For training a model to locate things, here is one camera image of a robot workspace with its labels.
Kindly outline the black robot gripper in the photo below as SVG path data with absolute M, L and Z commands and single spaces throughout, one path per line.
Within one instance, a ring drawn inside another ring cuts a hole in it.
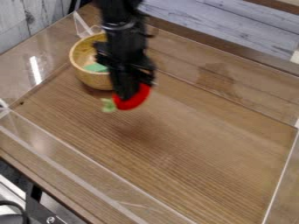
M 139 85 L 153 85 L 155 63 L 145 55 L 147 39 L 152 37 L 143 25 L 103 26 L 107 41 L 96 42 L 97 62 L 108 68 L 113 90 L 121 100 L 129 100 Z

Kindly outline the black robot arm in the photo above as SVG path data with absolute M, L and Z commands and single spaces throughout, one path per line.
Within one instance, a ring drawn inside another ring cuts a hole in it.
M 108 69 L 116 96 L 131 100 L 141 85 L 152 86 L 155 63 L 145 54 L 148 15 L 139 10 L 143 0 L 96 0 L 107 41 L 95 42 L 96 62 Z

